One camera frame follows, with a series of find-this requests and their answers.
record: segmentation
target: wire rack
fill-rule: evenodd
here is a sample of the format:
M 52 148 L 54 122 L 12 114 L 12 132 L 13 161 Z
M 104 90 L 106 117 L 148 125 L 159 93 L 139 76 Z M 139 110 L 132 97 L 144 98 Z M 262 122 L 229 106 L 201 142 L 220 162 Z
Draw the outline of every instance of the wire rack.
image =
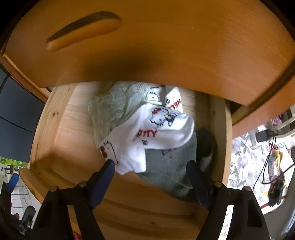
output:
M 30 194 L 29 194 L 29 190 L 28 188 L 23 185 L 23 186 L 15 186 L 15 187 L 18 187 L 18 188 L 22 188 L 22 194 L 11 194 L 11 205 L 12 205 L 12 208 L 26 208 L 28 206 L 31 206 L 32 205 L 32 201 L 31 201 L 31 197 L 30 197 Z M 13 200 L 24 200 L 25 203 L 26 203 L 26 206 L 24 207 L 14 207 L 13 206 Z

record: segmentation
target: charger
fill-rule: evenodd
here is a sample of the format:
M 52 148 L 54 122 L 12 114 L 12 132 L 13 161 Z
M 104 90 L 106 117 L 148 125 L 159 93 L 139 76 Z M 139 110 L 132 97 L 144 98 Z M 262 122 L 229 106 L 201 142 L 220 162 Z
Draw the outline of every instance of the charger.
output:
M 273 136 L 274 136 L 274 131 L 270 130 L 269 128 L 262 131 L 262 132 L 255 133 L 255 137 L 256 137 L 257 142 L 268 141 Z

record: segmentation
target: white sock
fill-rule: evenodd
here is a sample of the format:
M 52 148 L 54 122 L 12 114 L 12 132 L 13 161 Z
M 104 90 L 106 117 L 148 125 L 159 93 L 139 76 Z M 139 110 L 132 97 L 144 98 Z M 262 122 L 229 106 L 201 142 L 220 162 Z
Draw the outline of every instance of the white sock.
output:
M 112 159 L 116 172 L 146 171 L 145 148 L 171 149 L 189 141 L 193 119 L 175 110 L 150 103 L 142 105 L 126 122 L 116 127 L 100 144 L 105 159 Z
M 154 87 L 149 90 L 147 101 L 154 105 L 161 105 L 172 110 L 183 112 L 181 96 L 178 87 Z

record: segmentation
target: grey sock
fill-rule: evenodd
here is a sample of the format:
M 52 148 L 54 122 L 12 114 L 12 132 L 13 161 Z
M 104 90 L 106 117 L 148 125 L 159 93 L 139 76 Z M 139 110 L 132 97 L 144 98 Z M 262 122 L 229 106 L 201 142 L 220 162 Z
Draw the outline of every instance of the grey sock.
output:
M 197 202 L 186 175 L 187 162 L 196 160 L 196 148 L 197 138 L 194 132 L 191 139 L 181 147 L 167 150 L 146 149 L 147 170 L 137 175 L 174 198 Z
M 203 172 L 210 174 L 216 151 L 217 144 L 213 134 L 205 128 L 200 128 L 185 145 L 179 148 L 146 149 L 147 170 L 137 175 L 174 198 L 197 202 L 196 194 L 186 175 L 186 164 L 190 160 L 195 160 Z

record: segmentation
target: pine wood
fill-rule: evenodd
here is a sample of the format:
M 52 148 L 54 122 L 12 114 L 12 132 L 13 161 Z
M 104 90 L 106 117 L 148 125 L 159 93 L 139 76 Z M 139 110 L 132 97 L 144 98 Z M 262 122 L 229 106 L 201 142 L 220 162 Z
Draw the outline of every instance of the pine wood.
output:
M 49 94 L 42 88 L 37 87 L 31 80 L 29 80 L 18 68 L 10 61 L 10 59 L 5 55 L 0 54 L 0 64 L 12 75 L 12 78 L 30 91 L 33 95 L 39 98 L 41 101 L 46 102 Z
M 60 29 L 99 11 L 117 14 L 122 26 L 57 51 L 46 49 Z M 38 87 L 152 82 L 244 106 L 275 83 L 294 53 L 291 36 L 259 0 L 40 0 L 17 24 L 5 50 Z
M 41 115 L 32 148 L 31 169 L 21 177 L 39 201 L 50 186 L 69 188 L 87 180 L 105 159 L 96 149 L 87 103 L 114 82 L 86 82 L 54 87 Z M 195 129 L 211 129 L 219 147 L 214 180 L 227 182 L 231 149 L 230 111 L 224 99 L 180 89 L 184 111 Z M 59 112 L 58 118 L 52 117 Z M 72 227 L 79 232 L 73 208 Z M 106 239 L 195 239 L 206 218 L 198 204 L 176 200 L 134 173 L 115 176 L 94 215 Z
M 238 137 L 245 132 L 249 132 L 255 127 L 268 122 L 270 119 L 286 111 L 295 104 L 295 76 L 288 81 L 280 90 L 273 95 L 269 101 L 261 105 L 240 122 L 232 127 L 233 138 Z

